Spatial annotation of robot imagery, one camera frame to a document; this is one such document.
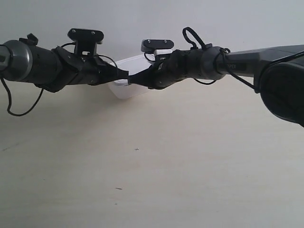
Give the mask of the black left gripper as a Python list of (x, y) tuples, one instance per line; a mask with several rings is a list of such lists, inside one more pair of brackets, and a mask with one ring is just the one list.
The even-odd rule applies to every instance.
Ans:
[(51, 93), (56, 93), (67, 85), (97, 86), (129, 77), (128, 71), (113, 66), (98, 56), (78, 57), (62, 47), (51, 51), (60, 61), (60, 70), (50, 82), (35, 84)]

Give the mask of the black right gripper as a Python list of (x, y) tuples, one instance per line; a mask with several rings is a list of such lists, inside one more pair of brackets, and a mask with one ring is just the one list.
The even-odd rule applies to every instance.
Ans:
[(128, 77), (129, 84), (162, 90), (200, 74), (200, 50), (175, 50), (168, 59)]

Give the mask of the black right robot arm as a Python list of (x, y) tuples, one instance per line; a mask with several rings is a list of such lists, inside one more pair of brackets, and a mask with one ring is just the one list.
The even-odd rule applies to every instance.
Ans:
[(277, 118), (303, 126), (303, 45), (237, 52), (212, 45), (175, 50), (168, 58), (130, 76), (128, 81), (161, 90), (188, 78), (219, 81), (226, 75), (259, 94)]

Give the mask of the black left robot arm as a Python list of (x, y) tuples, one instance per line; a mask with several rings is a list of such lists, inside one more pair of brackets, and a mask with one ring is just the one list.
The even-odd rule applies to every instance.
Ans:
[(52, 93), (65, 86), (98, 86), (127, 79), (121, 70), (101, 59), (96, 53), (99, 40), (73, 40), (75, 49), (63, 46), (51, 50), (37, 46), (33, 34), (19, 40), (9, 40), (0, 46), (0, 75), (12, 82), (32, 83)]

